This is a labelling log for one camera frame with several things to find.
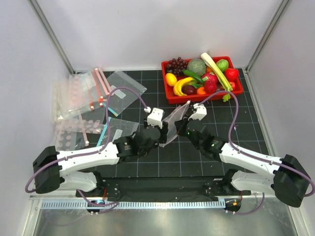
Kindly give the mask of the pink dotted zip bag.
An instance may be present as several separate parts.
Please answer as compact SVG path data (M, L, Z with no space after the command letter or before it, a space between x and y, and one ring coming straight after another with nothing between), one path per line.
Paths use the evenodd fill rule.
M160 147L165 147L171 143L174 139L178 137L177 128L175 122L181 121L185 113L188 111L190 105L190 100L187 101L184 105L179 105L169 116L167 116L163 121L168 123L168 131L166 134L165 144L160 143Z

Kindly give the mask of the red textured fruit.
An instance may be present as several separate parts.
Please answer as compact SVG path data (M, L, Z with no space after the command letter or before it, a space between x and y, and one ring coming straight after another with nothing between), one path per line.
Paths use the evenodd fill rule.
M212 93L216 92L217 84L210 81L210 80L207 80L204 83L204 90L207 94L212 94Z

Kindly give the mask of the green celery stalk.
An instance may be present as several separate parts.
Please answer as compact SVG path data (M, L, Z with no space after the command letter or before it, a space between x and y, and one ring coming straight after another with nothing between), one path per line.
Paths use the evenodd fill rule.
M223 102L227 102L231 98L231 95L232 95L232 86L231 86L231 84L226 79L226 77L224 76L223 72L219 69L219 67L216 65L216 63L213 61L213 59L207 53L202 53L201 54L201 59L217 75L217 78L218 78L219 82L221 83L221 85L225 89L225 95L222 97Z

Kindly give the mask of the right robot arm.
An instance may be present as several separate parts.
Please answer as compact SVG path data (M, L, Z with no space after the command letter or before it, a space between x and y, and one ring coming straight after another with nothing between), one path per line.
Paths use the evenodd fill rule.
M207 159L236 165L247 173L231 170L223 178L222 190L254 191L273 195L291 207L300 207L310 185L310 176L296 157L274 157L242 148L213 136L198 119L183 118L175 122L179 136L187 137Z

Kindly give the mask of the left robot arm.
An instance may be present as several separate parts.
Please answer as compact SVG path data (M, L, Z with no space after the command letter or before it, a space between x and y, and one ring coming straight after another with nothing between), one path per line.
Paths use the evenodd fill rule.
M167 122L153 125L146 119L143 130L119 137L107 145L73 151L46 147L32 164L34 192L46 194L62 188L78 189L98 197L104 192L101 177L93 172L84 173L83 169L136 161L165 143L167 132Z

